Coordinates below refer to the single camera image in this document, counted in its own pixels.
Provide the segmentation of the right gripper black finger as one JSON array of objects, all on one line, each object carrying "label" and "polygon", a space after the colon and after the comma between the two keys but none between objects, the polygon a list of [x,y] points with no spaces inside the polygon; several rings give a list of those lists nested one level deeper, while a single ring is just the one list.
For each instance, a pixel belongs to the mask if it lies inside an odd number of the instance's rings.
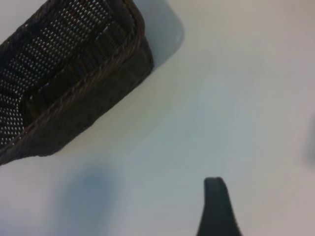
[{"label": "right gripper black finger", "polygon": [[204,208],[198,236],[240,236],[228,189],[221,177],[204,180]]}]

